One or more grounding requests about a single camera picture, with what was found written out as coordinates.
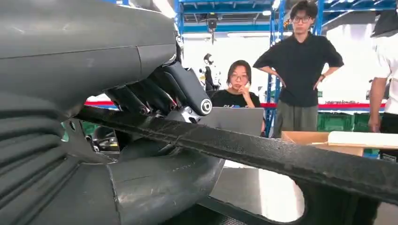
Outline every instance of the black polo shirt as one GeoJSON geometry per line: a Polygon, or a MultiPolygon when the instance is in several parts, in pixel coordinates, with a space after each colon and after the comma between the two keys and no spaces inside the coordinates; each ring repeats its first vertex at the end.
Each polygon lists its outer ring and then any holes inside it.
{"type": "Polygon", "coordinates": [[[325,63],[329,67],[344,65],[341,55],[326,37],[309,33],[303,43],[292,35],[272,46],[253,67],[276,70],[286,84],[279,95],[281,101],[291,106],[311,107],[318,105],[318,90],[313,87],[325,63]]]}

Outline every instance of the black hair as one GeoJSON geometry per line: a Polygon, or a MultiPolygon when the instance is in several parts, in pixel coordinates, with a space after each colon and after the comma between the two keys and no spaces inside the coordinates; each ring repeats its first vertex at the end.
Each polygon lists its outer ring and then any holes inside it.
{"type": "Polygon", "coordinates": [[[210,53],[207,53],[207,54],[205,55],[205,57],[203,57],[203,60],[209,60],[210,56],[211,56],[211,54],[210,54],[210,53]]]}
{"type": "Polygon", "coordinates": [[[306,15],[313,19],[318,15],[318,7],[316,4],[307,0],[299,1],[291,8],[290,19],[293,20],[299,11],[305,11],[306,15]]]}
{"type": "Polygon", "coordinates": [[[245,67],[247,80],[248,80],[249,84],[252,84],[252,68],[250,67],[249,63],[246,62],[245,60],[238,60],[231,64],[230,69],[228,70],[227,84],[231,83],[230,78],[231,78],[232,74],[234,73],[236,67],[238,67],[238,66],[245,67]]]}

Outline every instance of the black t-shirt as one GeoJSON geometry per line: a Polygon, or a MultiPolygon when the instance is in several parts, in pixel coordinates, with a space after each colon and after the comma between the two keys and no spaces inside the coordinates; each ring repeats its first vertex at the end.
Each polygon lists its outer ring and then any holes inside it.
{"type": "MultiPolygon", "coordinates": [[[[228,108],[244,108],[247,103],[243,95],[234,95],[226,90],[209,91],[209,95],[214,107],[228,107],[228,108]]],[[[250,92],[250,98],[255,107],[260,107],[260,99],[254,93],[250,92]]]]}
{"type": "Polygon", "coordinates": [[[341,55],[326,37],[309,34],[300,43],[292,35],[272,46],[253,65],[271,67],[286,84],[279,99],[288,105],[311,107],[318,105],[318,90],[314,85],[321,76],[325,63],[329,67],[344,65],[341,55]]]}

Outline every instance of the ceiling light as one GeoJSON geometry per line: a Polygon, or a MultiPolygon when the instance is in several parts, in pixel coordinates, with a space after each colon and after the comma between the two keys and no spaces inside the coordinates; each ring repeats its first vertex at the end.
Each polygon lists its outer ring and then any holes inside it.
{"type": "Polygon", "coordinates": [[[271,15],[271,11],[266,10],[266,11],[263,11],[262,14],[263,14],[263,15],[271,15]]]}
{"type": "Polygon", "coordinates": [[[272,4],[273,9],[279,8],[279,5],[281,4],[281,0],[274,0],[274,3],[272,4]]]}
{"type": "Polygon", "coordinates": [[[209,33],[185,33],[183,34],[184,38],[211,38],[211,34],[209,33]]]}
{"type": "Polygon", "coordinates": [[[174,12],[167,0],[153,0],[153,2],[165,16],[169,18],[174,18],[176,16],[176,12],[174,12]]]}

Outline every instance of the black strap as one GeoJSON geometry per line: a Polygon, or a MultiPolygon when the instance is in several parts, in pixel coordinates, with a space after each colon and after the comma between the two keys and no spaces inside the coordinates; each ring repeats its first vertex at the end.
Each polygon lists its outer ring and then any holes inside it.
{"type": "Polygon", "coordinates": [[[398,204],[398,166],[203,125],[85,106],[78,119],[398,204]]]}

